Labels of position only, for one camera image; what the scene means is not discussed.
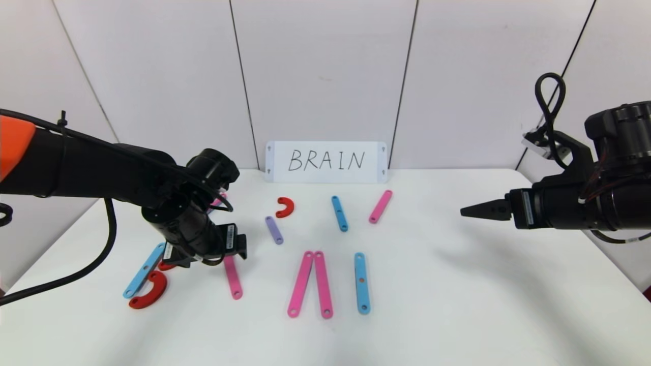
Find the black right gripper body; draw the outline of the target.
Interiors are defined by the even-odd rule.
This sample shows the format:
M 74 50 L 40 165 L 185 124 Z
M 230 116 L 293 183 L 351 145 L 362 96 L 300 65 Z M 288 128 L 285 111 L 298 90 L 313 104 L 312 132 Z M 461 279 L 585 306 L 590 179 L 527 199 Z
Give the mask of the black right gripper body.
M 516 189 L 509 194 L 518 229 L 586 229 L 586 211 L 574 186 Z

